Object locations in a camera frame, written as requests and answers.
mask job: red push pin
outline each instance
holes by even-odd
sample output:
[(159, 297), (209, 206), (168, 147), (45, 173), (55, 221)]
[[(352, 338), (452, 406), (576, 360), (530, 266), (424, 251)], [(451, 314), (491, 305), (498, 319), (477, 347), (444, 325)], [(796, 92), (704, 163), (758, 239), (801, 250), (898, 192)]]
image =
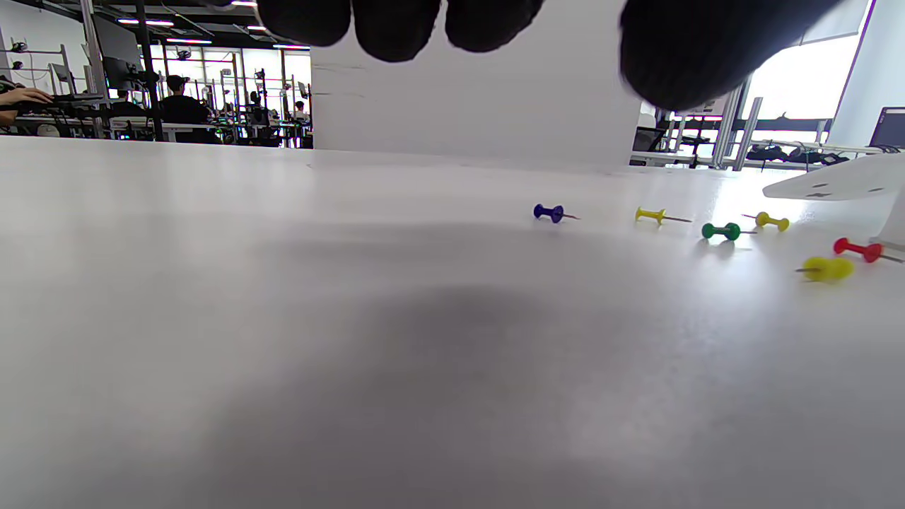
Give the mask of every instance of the red push pin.
[(836, 243), (833, 244), (833, 250), (837, 255), (841, 255), (846, 251), (854, 251), (855, 253), (860, 253), (861, 256), (864, 257), (864, 261), (868, 264), (872, 264), (881, 258), (886, 258), (887, 260), (892, 260), (893, 262), (902, 262), (899, 258), (884, 256), (882, 244), (856, 245), (850, 243), (849, 240), (845, 237), (837, 240)]

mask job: blue push pin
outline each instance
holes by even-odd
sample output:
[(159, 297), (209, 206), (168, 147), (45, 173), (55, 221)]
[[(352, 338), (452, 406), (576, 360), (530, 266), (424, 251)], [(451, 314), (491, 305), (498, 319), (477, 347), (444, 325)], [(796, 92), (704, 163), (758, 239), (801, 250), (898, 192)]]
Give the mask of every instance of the blue push pin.
[(554, 206), (553, 208), (544, 208), (540, 203), (534, 206), (534, 217), (540, 219), (541, 216), (550, 216), (550, 220), (554, 223), (558, 223), (563, 220), (563, 217), (569, 217), (571, 219), (581, 219), (581, 217), (570, 216), (566, 214), (566, 210), (561, 205)]

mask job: ceiling light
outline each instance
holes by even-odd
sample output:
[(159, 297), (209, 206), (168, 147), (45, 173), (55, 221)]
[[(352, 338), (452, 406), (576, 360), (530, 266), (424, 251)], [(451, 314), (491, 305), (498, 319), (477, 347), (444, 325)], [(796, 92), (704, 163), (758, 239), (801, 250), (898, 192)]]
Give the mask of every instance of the ceiling light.
[[(117, 21), (122, 24), (138, 24), (137, 19), (118, 19)], [(153, 26), (173, 26), (173, 22), (159, 19), (149, 19), (147, 23)]]
[(211, 41), (204, 41), (202, 39), (167, 39), (168, 43), (177, 43), (177, 44), (210, 44)]

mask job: desk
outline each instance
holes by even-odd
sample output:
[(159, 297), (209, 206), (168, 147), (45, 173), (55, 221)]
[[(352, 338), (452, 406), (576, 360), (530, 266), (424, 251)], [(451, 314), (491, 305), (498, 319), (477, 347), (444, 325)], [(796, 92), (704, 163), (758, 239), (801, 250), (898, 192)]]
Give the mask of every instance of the desk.
[[(132, 124), (132, 129), (154, 129), (153, 123), (146, 117), (117, 117), (110, 119), (110, 128), (113, 130), (114, 139), (117, 137), (117, 132), (128, 128), (129, 123)], [(167, 141), (172, 143), (176, 143), (176, 134), (178, 132), (192, 132), (196, 129), (224, 129), (226, 127), (216, 124), (178, 124), (173, 122), (163, 122), (161, 125), (164, 129), (164, 135), (167, 136)]]
[[(892, 196), (0, 139), (4, 509), (902, 507)], [(536, 221), (537, 202), (582, 221)], [(634, 222), (665, 207), (697, 222)], [(700, 223), (788, 217), (735, 244)]]

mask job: white partition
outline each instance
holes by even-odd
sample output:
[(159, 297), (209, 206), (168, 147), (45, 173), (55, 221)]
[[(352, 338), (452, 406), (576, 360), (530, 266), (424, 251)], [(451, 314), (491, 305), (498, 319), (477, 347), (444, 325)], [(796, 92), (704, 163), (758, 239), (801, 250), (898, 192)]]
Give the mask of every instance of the white partition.
[(830, 143), (864, 146), (884, 106), (905, 106), (905, 2), (877, 0), (830, 131)]
[(640, 100), (618, 72), (621, 0), (547, 2), (495, 53), (452, 47), (444, 12), (412, 62), (365, 54), (354, 28), (311, 50), (318, 149), (626, 164)]

